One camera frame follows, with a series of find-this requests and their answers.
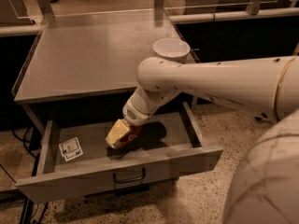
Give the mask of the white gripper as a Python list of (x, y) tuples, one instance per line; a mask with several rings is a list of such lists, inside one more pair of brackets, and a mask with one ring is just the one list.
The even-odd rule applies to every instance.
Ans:
[(125, 119), (118, 119), (108, 132), (106, 142), (111, 148), (121, 148), (128, 143), (128, 136), (132, 126), (147, 123), (152, 116), (150, 104), (141, 98), (130, 98), (122, 109)]

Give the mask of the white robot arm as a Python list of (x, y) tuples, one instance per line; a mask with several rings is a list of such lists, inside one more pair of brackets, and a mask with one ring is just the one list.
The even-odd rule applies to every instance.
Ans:
[(181, 64), (149, 57), (138, 86), (107, 135), (126, 144), (136, 126), (184, 92), (273, 122), (237, 167), (223, 224), (299, 224), (299, 58)]

